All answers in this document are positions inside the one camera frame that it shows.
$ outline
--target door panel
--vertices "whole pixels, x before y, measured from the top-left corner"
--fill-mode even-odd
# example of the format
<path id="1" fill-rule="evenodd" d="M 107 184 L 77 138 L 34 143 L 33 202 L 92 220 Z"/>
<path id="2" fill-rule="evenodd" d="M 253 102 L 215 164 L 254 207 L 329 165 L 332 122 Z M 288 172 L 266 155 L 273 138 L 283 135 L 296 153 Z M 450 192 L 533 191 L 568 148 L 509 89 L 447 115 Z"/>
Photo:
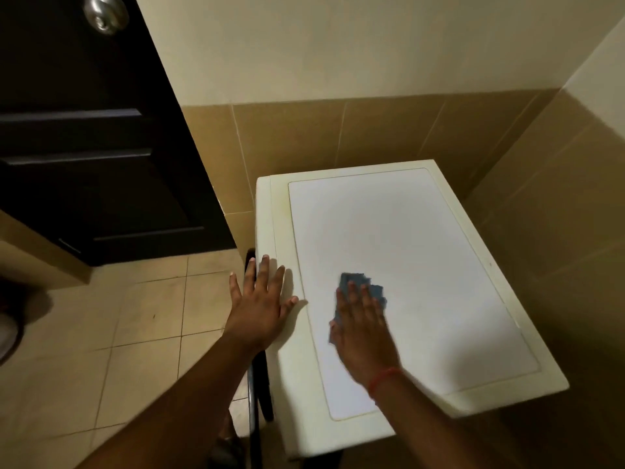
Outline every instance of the door panel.
<path id="1" fill-rule="evenodd" d="M 136 0 L 3 0 L 0 209 L 88 264 L 234 247 Z"/>

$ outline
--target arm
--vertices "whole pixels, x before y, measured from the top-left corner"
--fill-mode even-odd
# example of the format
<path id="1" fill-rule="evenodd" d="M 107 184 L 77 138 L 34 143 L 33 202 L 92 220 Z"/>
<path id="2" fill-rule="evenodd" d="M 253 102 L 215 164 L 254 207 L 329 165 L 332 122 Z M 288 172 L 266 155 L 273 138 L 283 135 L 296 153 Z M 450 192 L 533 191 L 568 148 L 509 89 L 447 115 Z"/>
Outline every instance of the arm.
<path id="1" fill-rule="evenodd" d="M 245 273 L 243 294 L 230 276 L 232 310 L 223 336 L 167 392 L 106 441 L 79 469 L 160 469 L 205 463 L 230 401 L 254 356 L 285 325 L 297 298 L 280 304 L 285 268 L 269 281 L 269 257 Z"/>
<path id="2" fill-rule="evenodd" d="M 348 301 L 336 291 L 342 326 L 332 321 L 332 342 L 352 378 L 368 388 L 381 372 L 400 368 L 399 355 L 376 299 L 349 284 Z M 508 461 L 445 415 L 403 374 L 383 378 L 372 398 L 395 433 L 428 469 L 511 468 Z"/>

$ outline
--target bracelet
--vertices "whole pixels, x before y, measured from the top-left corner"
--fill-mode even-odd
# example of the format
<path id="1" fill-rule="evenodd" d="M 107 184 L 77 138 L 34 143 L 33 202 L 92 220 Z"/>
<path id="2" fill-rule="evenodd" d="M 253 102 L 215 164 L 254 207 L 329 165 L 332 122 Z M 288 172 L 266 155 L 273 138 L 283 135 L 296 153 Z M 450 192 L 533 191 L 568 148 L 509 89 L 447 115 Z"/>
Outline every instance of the bracelet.
<path id="1" fill-rule="evenodd" d="M 397 375 L 397 374 L 403 374 L 403 373 L 404 371 L 400 369 L 399 367 L 389 367 L 387 369 L 382 370 L 374 378 L 372 378 L 371 381 L 369 382 L 369 385 L 367 386 L 367 392 L 369 393 L 371 400 L 373 400 L 373 392 L 375 391 L 376 387 L 380 385 L 380 382 L 382 380 L 384 380 L 387 377 L 390 377 L 391 375 Z"/>

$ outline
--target person's left hand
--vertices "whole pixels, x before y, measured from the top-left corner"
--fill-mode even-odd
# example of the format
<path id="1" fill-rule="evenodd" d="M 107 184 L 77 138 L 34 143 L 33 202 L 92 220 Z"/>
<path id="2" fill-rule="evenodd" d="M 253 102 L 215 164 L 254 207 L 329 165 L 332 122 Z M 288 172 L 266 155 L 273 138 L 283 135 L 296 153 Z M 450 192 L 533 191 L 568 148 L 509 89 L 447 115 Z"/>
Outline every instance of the person's left hand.
<path id="1" fill-rule="evenodd" d="M 224 329 L 224 336 L 229 335 L 254 353 L 265 350 L 280 335 L 285 321 L 297 296 L 280 303 L 285 268 L 277 269 L 273 278 L 269 279 L 270 257 L 262 257 L 261 266 L 254 283 L 256 260 L 252 258 L 247 265 L 243 279 L 243 294 L 239 289 L 237 277 L 230 275 L 230 297 L 232 310 Z"/>

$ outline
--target tiled floor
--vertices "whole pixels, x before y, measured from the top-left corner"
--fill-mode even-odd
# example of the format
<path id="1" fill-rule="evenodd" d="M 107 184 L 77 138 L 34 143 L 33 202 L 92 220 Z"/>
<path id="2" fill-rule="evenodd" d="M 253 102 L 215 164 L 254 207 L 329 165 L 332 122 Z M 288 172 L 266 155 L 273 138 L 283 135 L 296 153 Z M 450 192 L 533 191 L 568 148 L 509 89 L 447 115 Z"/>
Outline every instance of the tiled floor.
<path id="1" fill-rule="evenodd" d="M 39 296 L 0 367 L 0 466 L 70 469 L 167 390 L 221 336 L 231 271 L 237 250 L 114 264 Z M 246 378 L 230 408 L 245 435 Z"/>

